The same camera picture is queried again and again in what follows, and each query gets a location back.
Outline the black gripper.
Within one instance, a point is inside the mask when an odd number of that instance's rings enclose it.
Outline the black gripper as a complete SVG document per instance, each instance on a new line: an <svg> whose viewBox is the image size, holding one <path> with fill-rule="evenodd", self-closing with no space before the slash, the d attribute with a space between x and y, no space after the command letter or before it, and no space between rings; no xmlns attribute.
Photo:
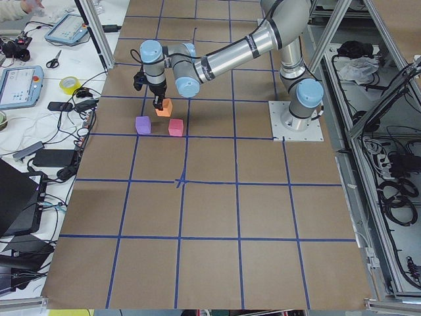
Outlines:
<svg viewBox="0 0 421 316"><path fill-rule="evenodd" d="M163 100L165 99L167 83L161 82L158 84L149 84L149 89L154 94L155 98L153 100L153 106L156 110L163 110Z"/></svg>

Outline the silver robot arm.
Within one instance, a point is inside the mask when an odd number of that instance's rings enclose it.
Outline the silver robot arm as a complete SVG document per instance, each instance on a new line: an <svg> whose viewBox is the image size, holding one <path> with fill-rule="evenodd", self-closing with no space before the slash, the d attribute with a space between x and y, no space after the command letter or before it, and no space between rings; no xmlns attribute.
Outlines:
<svg viewBox="0 0 421 316"><path fill-rule="evenodd" d="M200 85L214 80L242 64L277 49L281 55L280 78L291 102L282 113L282 124L292 131L307 129L320 118L315 113L324 89L307 70L299 36L309 20L308 1L261 1L265 13L260 24L243 38L198 57L192 43L163 46L146 40L140 47L137 62L140 70L134 76L134 88L147 85L155 98L153 106L161 111L167 89L165 70L173 71L175 86L184 98L199 93Z"/></svg>

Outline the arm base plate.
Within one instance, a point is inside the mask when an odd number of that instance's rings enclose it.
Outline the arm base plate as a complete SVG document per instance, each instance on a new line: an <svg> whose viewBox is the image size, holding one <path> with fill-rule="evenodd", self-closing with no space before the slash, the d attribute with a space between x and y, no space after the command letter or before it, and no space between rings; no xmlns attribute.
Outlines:
<svg viewBox="0 0 421 316"><path fill-rule="evenodd" d="M275 142L323 142L318 119L296 118L289 112L290 101L269 101L272 139Z"/></svg>

